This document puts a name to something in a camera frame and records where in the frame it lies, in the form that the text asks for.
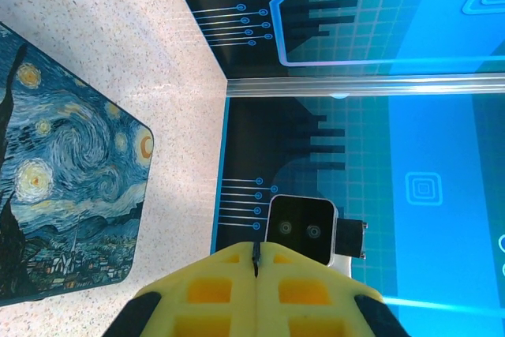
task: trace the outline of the circle icon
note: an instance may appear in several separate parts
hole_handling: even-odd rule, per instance
[[[310,238],[319,238],[321,229],[317,225],[309,225],[307,227],[307,234]]]
[[[291,226],[291,223],[289,221],[283,221],[279,225],[279,230],[282,234],[289,234],[291,233],[293,227]]]
[[[505,244],[505,234],[503,234],[500,238],[498,238],[498,247],[499,249],[505,253],[505,246],[503,246]]]

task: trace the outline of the grid pattern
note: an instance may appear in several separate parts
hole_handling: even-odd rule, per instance
[[[310,17],[356,15],[355,22],[338,26],[321,25],[320,30],[329,31],[330,35],[311,38],[290,53],[290,60],[345,61],[395,58],[420,3],[421,0],[358,0],[356,7],[313,9]],[[374,75],[387,74],[390,68],[390,64],[321,66],[293,68],[290,74]]]
[[[300,98],[314,114],[327,115],[320,128],[344,128],[346,153],[311,161],[334,159],[346,162],[345,170],[319,170],[317,190],[343,206],[345,217],[369,224],[365,234],[366,260],[353,260],[353,277],[386,296],[397,294],[396,257],[391,184],[391,149],[387,98]],[[341,141],[313,137],[314,144]]]

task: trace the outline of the white line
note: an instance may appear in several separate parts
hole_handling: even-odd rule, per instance
[[[199,23],[198,25],[214,25],[214,24],[241,23],[241,22],[242,22],[241,20],[228,20],[228,21],[215,21],[214,23],[202,23],[202,24]]]
[[[202,9],[200,11],[193,11],[193,13],[200,13],[200,12],[215,12],[215,11],[226,11],[228,9],[237,9],[237,7],[226,7],[226,8],[214,8],[214,9]]]
[[[202,32],[208,32],[208,31],[218,31],[221,29],[239,29],[239,28],[255,28],[255,27],[263,27],[263,25],[258,24],[258,25],[241,25],[240,27],[222,27],[222,28],[209,28],[209,29],[202,29]]]
[[[234,224],[234,223],[218,223],[219,225],[230,225],[232,227],[249,227],[252,228],[252,225],[249,224]]]
[[[235,37],[233,39],[264,39],[265,36],[247,36],[247,37]],[[231,41],[232,39],[210,39],[209,43],[218,42],[218,41]]]
[[[239,201],[239,200],[221,200],[221,203],[242,203],[242,204],[263,204],[263,205],[270,204],[270,203],[260,203],[258,201]]]
[[[220,211],[241,211],[241,212],[254,212],[253,209],[247,208],[220,208]]]
[[[229,182],[255,182],[256,179],[225,179],[225,178],[223,178],[223,181],[229,181]]]
[[[270,187],[240,187],[239,185],[222,185],[222,189],[270,189]]]
[[[254,197],[254,193],[222,193],[221,195],[227,195],[229,197]]]
[[[245,32],[212,33],[210,35],[204,35],[204,37],[228,36],[228,35],[244,35],[244,34],[245,34]]]
[[[250,217],[250,216],[229,216],[229,215],[219,215],[219,217],[229,217],[231,219],[252,219],[252,220],[268,220],[266,217]]]
[[[229,45],[249,45],[248,43],[215,43],[209,47],[227,47]]]
[[[257,15],[259,12],[246,12],[246,13],[228,13],[227,15],[215,15],[215,16],[202,16],[195,17],[197,20],[199,19],[211,19],[213,17],[233,17],[233,16],[245,16],[245,15]]]

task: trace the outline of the table surface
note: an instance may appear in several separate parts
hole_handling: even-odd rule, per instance
[[[185,0],[0,0],[1,21],[151,127],[133,269],[0,308],[0,335],[97,336],[144,285],[207,256],[226,78]]]

